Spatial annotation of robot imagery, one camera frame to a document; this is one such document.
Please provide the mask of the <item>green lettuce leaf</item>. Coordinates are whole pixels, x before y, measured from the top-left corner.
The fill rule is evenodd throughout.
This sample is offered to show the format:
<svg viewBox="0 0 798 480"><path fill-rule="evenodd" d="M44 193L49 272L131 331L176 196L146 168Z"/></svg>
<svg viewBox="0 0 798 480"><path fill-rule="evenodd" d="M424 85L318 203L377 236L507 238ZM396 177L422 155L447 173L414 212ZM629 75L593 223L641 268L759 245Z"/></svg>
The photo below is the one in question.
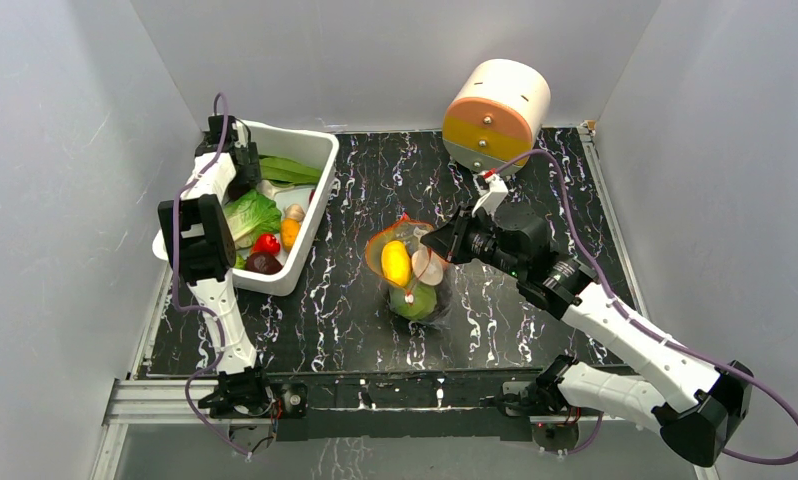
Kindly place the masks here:
<svg viewBox="0 0 798 480"><path fill-rule="evenodd" d="M255 190L226 204L223 213L237 249L251 248L261 235L280 231L281 210Z"/></svg>

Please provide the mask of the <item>green cabbage ball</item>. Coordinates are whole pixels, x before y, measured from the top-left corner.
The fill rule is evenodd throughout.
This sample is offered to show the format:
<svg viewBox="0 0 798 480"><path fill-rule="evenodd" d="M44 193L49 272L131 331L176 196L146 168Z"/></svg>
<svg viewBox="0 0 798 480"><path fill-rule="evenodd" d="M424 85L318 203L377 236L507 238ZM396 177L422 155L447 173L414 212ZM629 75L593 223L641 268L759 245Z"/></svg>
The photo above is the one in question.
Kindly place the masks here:
<svg viewBox="0 0 798 480"><path fill-rule="evenodd" d="M410 292L390 287L388 289L388 306L394 314L408 321L423 321L434 313L437 306L437 293L433 286L424 283L416 283Z"/></svg>

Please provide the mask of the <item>yellow lemon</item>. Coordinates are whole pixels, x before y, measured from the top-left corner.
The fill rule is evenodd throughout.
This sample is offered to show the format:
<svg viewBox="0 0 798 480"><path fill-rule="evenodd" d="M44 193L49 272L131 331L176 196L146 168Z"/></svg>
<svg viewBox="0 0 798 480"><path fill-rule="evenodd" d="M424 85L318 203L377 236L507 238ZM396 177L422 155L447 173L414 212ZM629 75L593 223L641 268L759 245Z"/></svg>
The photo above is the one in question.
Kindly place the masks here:
<svg viewBox="0 0 798 480"><path fill-rule="evenodd" d="M399 288L406 287L413 276L411 258L399 240L392 240L383 247L380 265L383 278Z"/></svg>

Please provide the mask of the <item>clear zip top bag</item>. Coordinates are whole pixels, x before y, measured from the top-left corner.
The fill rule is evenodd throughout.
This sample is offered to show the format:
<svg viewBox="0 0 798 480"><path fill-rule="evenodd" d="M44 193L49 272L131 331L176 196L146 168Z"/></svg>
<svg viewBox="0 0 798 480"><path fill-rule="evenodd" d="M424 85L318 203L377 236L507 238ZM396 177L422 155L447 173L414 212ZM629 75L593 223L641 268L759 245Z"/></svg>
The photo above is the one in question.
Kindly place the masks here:
<svg viewBox="0 0 798 480"><path fill-rule="evenodd" d="M410 323L435 325L451 303L449 265L422 238L433 226L404 214L370 238L368 268L380 278L389 310Z"/></svg>

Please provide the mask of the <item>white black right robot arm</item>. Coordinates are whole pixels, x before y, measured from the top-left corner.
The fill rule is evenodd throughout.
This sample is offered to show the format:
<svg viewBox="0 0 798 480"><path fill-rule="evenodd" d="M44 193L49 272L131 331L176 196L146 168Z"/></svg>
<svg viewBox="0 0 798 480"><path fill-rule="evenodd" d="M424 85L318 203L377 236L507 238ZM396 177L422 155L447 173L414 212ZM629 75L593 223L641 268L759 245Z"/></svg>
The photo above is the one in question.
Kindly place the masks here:
<svg viewBox="0 0 798 480"><path fill-rule="evenodd" d="M700 467L715 464L745 418L745 366L714 367L673 350L659 329L604 291L592 268L557 251L547 222L531 208L506 204L490 216L460 207L421 242L451 264L478 260L515 278L527 302L599 341L634 371L614 374L559 355L533 381L505 383L482 405L511 416L600 411L657 433Z"/></svg>

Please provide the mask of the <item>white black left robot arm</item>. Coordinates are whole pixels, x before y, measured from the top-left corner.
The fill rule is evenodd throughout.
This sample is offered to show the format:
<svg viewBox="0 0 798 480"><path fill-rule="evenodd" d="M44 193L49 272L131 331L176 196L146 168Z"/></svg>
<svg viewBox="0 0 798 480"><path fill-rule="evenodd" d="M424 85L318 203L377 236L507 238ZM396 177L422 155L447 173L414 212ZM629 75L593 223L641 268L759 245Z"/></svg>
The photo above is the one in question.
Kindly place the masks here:
<svg viewBox="0 0 798 480"><path fill-rule="evenodd" d="M237 118L214 115L208 124L186 185L158 206L162 257L172 268L175 285L192 293L190 308L204 317L215 351L210 368L217 385L199 400L199 408L213 418L265 417L276 399L236 302L236 250L222 206L239 171L256 168L257 150L249 129Z"/></svg>

